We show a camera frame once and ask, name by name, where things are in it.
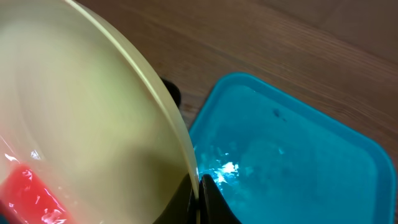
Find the dark green sponge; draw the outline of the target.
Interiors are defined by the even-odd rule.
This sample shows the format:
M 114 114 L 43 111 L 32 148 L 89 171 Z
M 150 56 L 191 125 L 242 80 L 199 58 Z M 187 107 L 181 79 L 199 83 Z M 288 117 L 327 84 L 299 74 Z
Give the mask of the dark green sponge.
M 70 224 L 75 220 L 26 165 L 1 182 L 1 224 Z

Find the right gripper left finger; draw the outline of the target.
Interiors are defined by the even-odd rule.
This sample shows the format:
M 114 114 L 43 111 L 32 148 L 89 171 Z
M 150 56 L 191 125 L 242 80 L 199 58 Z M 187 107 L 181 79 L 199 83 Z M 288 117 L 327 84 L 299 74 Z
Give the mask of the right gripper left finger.
M 190 176 L 187 174 L 154 224 L 196 224 L 196 202 Z

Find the yellow-green plate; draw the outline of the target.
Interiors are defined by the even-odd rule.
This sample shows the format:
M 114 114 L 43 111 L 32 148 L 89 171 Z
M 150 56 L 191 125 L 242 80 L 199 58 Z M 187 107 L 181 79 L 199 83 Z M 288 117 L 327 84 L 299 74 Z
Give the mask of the yellow-green plate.
M 1 182 L 26 165 L 75 223 L 154 223 L 197 163 L 177 104 L 76 1 L 1 2 Z

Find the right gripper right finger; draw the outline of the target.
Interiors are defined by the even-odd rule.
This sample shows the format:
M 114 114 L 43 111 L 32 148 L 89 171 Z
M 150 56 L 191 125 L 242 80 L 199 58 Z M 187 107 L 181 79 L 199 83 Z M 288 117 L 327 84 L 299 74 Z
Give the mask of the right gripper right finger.
M 210 174 L 203 175 L 200 181 L 199 209 L 200 223 L 241 224 Z

